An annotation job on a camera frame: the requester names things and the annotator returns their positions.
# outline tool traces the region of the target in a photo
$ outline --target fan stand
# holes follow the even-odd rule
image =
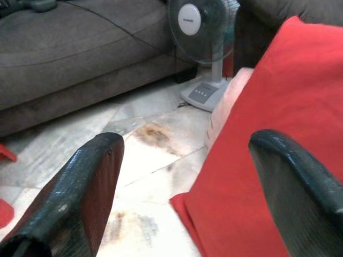
[[[212,63],[210,77],[200,79],[181,92],[181,98],[194,107],[212,112],[223,97],[230,83],[222,77],[223,60]]]

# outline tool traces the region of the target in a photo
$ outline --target fan control buttons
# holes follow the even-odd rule
[[[218,89],[216,87],[213,87],[211,85],[201,83],[196,89],[194,89],[190,95],[189,98],[199,102],[199,103],[205,103],[210,96],[216,92]]]

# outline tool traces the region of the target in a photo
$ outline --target fan base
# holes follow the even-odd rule
[[[204,79],[196,81],[181,92],[181,98],[194,107],[212,112],[223,97],[230,80],[231,78],[222,78],[220,82]]]

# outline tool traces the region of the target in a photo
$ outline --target red pillow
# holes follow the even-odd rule
[[[14,218],[14,209],[5,200],[0,199],[0,229],[6,227]]]
[[[288,256],[248,152],[249,137],[261,129],[288,134],[342,181],[343,28],[288,19],[194,186],[171,199],[203,256]]]

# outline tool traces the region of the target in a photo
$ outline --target floor stain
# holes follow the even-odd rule
[[[152,239],[157,235],[159,228],[151,217],[139,215],[138,219],[144,240],[148,243],[149,247],[152,247]]]
[[[162,148],[173,155],[181,155],[173,147],[169,129],[157,123],[152,122],[140,127],[135,131],[135,136],[149,146]]]
[[[125,213],[117,213],[114,220],[111,222],[111,229],[109,235],[106,237],[108,241],[121,241],[121,231],[123,225],[123,218]]]

